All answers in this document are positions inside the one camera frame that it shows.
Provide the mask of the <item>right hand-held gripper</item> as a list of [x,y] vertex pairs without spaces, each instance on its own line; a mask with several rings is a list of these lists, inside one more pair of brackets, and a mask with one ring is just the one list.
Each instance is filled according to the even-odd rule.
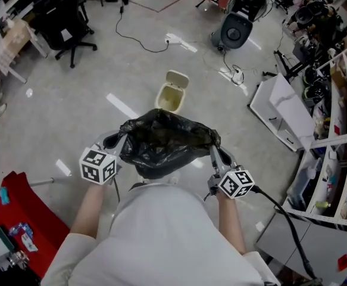
[[219,175],[218,164],[221,158],[223,165],[235,167],[236,161],[232,153],[224,147],[219,149],[216,146],[210,148],[211,164],[216,175],[212,175],[208,180],[211,195],[216,195],[218,191],[223,192],[228,198],[236,199],[245,196],[255,182],[248,170],[241,168],[231,169],[223,175]]

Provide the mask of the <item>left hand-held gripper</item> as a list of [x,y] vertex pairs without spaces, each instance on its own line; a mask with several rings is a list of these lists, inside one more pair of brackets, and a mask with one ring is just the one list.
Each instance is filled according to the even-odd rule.
[[109,131],[100,135],[94,142],[104,152],[85,148],[80,159],[82,179],[97,185],[103,185],[116,174],[116,157],[120,157],[127,135],[120,136],[118,131]]

